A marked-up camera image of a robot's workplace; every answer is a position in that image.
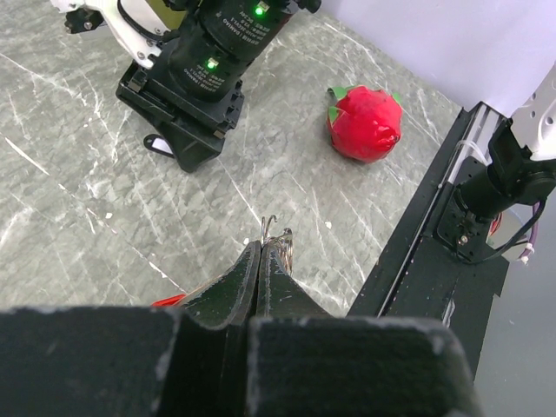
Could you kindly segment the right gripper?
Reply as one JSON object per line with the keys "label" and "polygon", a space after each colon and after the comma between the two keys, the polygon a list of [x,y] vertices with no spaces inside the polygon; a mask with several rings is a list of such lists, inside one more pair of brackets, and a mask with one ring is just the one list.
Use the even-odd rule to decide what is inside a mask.
{"label": "right gripper", "polygon": [[235,19],[189,19],[163,36],[152,69],[129,66],[116,95],[158,131],[179,167],[194,173],[220,155],[237,124],[245,70]]}

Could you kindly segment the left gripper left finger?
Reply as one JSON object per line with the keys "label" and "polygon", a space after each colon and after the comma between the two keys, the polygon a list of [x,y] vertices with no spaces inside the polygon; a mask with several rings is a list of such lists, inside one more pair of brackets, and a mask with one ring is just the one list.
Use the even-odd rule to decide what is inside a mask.
{"label": "left gripper left finger", "polygon": [[261,244],[174,307],[1,313],[4,416],[242,416]]}

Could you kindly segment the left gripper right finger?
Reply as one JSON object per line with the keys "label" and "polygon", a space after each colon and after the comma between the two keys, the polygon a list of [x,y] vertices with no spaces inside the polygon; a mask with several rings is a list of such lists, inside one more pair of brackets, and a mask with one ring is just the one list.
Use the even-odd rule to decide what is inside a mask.
{"label": "left gripper right finger", "polygon": [[261,311],[248,326],[249,416],[480,416],[463,347],[441,322],[271,314],[289,283],[276,248],[260,266]]}

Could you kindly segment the black key tag with key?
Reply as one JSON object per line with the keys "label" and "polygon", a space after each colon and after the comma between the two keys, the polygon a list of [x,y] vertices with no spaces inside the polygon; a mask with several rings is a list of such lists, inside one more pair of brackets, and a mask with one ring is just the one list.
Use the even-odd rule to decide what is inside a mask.
{"label": "black key tag with key", "polygon": [[157,134],[150,134],[145,136],[143,139],[143,146],[147,150],[151,152],[155,152],[159,155],[170,157],[170,158],[174,157],[174,153],[171,147],[169,146],[169,144],[166,142],[166,140],[163,137]]}

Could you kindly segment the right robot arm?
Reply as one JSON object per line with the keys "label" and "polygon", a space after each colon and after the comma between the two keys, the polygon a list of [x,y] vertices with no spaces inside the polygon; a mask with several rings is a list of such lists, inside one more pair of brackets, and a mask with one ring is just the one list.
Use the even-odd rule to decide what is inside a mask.
{"label": "right robot arm", "polygon": [[318,1],[169,1],[185,11],[157,41],[151,69],[132,63],[116,90],[169,146],[167,156],[193,173],[222,152],[244,103],[242,75],[299,10]]}

